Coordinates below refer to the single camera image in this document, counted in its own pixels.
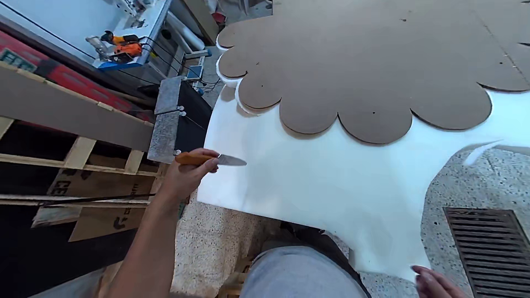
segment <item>orange power tool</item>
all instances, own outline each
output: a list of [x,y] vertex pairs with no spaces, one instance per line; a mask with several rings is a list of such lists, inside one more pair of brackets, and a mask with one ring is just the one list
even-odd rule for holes
[[134,57],[142,54],[142,46],[140,40],[134,34],[125,36],[114,36],[112,31],[106,30],[105,34],[101,36],[101,40],[115,45],[114,55],[109,58],[116,63],[128,63]]

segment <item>black cable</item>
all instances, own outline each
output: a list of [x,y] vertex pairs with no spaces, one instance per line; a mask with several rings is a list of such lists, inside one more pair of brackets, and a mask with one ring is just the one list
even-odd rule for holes
[[[150,46],[150,47],[151,47],[151,51],[153,51],[153,53],[155,53],[155,55],[156,55],[158,58],[160,58],[160,60],[162,60],[162,61],[164,61],[166,64],[168,64],[172,69],[174,69],[174,70],[176,71],[177,74],[179,73],[179,71],[178,71],[175,67],[173,67],[173,65],[171,65],[171,64],[170,64],[169,62],[167,62],[166,60],[162,59],[162,57],[161,57],[159,54],[157,54],[157,53],[155,52],[155,49],[153,48],[152,45],[150,45],[150,44],[148,44],[148,43],[141,43],[140,45],[142,45],[142,46]],[[204,82],[204,81],[202,81],[201,78],[199,78],[199,79],[200,79],[201,82],[203,82],[203,83],[205,83],[205,84],[213,84],[213,86],[210,86],[210,87],[200,87],[200,88],[202,88],[202,89],[208,89],[208,90],[213,90],[213,89],[217,86],[217,84],[219,84],[219,83],[222,82],[221,79],[218,79],[217,82],[215,82],[215,83],[208,83],[208,82]]]
[[[51,31],[49,31],[48,29],[46,29],[46,28],[44,28],[43,26],[41,26],[41,25],[37,24],[36,22],[34,22],[32,19],[28,18],[27,16],[21,14],[20,12],[18,12],[17,10],[15,10],[14,8],[12,8],[12,7],[10,7],[9,5],[5,4],[3,1],[0,1],[0,4],[4,5],[4,6],[7,7],[9,10],[11,10],[12,12],[16,13],[17,15],[19,15],[20,17],[24,18],[26,21],[28,21],[28,22],[32,23],[33,25],[39,27],[39,28],[42,29],[44,32],[50,34],[51,36],[57,38],[58,40],[60,40],[60,41],[62,41],[62,42],[64,42],[64,43],[66,43],[67,45],[71,46],[72,48],[74,48],[74,49],[80,51],[81,53],[83,53],[83,54],[89,56],[90,58],[96,60],[96,58],[93,57],[92,55],[87,54],[85,51],[79,49],[79,48],[76,47],[75,45],[73,45],[73,44],[69,43],[68,41],[62,39],[61,37],[55,35],[55,34],[52,33]],[[147,83],[149,83],[149,84],[155,84],[155,85],[158,85],[157,83],[153,83],[153,82],[150,82],[150,81],[148,81],[148,80],[144,80],[143,78],[139,78],[139,77],[137,77],[137,76],[135,76],[135,75],[131,75],[131,74],[126,73],[126,72],[124,72],[124,71],[121,71],[121,70],[119,70],[119,69],[118,69],[118,71],[121,72],[121,73],[124,73],[124,74],[126,74],[126,75],[129,75],[129,76],[135,77],[135,78],[137,78],[137,79],[139,79],[139,80],[141,80],[141,81],[147,82]]]
[[[144,37],[139,38],[139,40],[142,40],[142,39],[144,39],[144,38],[147,38],[148,40],[152,41],[155,45],[157,45],[159,48],[161,48],[164,52],[168,53],[168,54],[173,58],[173,60],[175,60],[178,64],[180,64],[180,65],[181,65],[182,67],[184,67],[184,68],[187,68],[189,71],[193,72],[197,77],[199,77],[199,74],[198,74],[198,73],[194,72],[194,71],[193,71],[192,69],[190,69],[188,66],[186,66],[186,65],[184,65],[184,64],[182,64],[182,63],[180,63],[180,62],[179,62],[179,61],[178,61],[178,60],[177,60],[177,59],[176,59],[176,58],[175,58],[175,57],[174,57],[174,56],[173,56],[168,50],[164,49],[164,48],[163,48],[158,42],[156,42],[156,41],[155,41],[154,39],[152,39],[151,37],[149,37],[149,36],[144,36]],[[205,84],[216,84],[216,83],[212,83],[212,82],[206,82],[206,81],[204,81],[203,79],[201,79],[200,77],[199,77],[199,80],[200,80],[201,82],[205,83]]]
[[198,127],[202,128],[204,131],[206,131],[206,130],[204,129],[204,127],[198,125],[197,122],[195,122],[195,121],[194,121],[193,119],[191,119],[190,117],[188,117],[188,116],[184,116],[184,117],[190,119],[191,122],[195,123],[195,125],[197,125]]
[[68,204],[68,203],[86,203],[93,201],[101,200],[111,200],[111,199],[130,199],[130,198],[140,198],[140,197],[152,197],[156,194],[145,194],[145,195],[125,195],[125,196],[114,196],[114,197],[96,197],[96,198],[75,198],[75,199],[65,199],[65,200],[50,200],[44,201],[41,206],[51,206],[57,204]]
[[148,44],[148,43],[141,43],[140,45],[142,45],[142,46],[144,46],[144,45],[146,45],[146,46],[150,46],[150,47],[151,47],[151,51],[153,51],[153,53],[155,53],[155,55],[156,55],[158,58],[160,58],[160,60],[164,61],[167,65],[169,65],[172,69],[174,69],[174,70],[176,71],[176,74],[177,74],[177,75],[179,74],[179,71],[178,71],[175,67],[173,67],[173,65],[171,65],[171,64],[170,64],[169,62],[167,62],[166,60],[162,59],[162,57],[161,57],[159,54],[157,54],[157,53],[155,52],[155,49],[153,49],[153,46],[152,46],[152,45],[150,45],[150,44]]

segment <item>cloud-shaped cardboard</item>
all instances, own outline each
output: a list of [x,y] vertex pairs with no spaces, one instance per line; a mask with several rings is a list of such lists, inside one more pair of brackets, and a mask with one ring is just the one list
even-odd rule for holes
[[482,88],[530,89],[530,4],[520,0],[283,0],[229,25],[218,43],[241,102],[304,134],[338,116],[358,139],[391,143],[412,114],[442,129],[485,121]]

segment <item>floor drain grate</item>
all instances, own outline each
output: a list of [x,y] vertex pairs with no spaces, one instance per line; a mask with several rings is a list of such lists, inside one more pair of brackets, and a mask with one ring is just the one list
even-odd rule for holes
[[530,244],[514,212],[444,211],[475,297],[530,297]]

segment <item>knife blade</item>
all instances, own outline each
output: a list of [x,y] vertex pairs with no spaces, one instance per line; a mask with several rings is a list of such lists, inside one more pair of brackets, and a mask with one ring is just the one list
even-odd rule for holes
[[[175,161],[180,164],[193,164],[201,165],[207,160],[212,159],[213,157],[203,154],[193,154],[189,152],[182,152],[179,155],[175,156]],[[237,157],[230,155],[220,154],[218,157],[220,165],[246,165],[246,162]]]

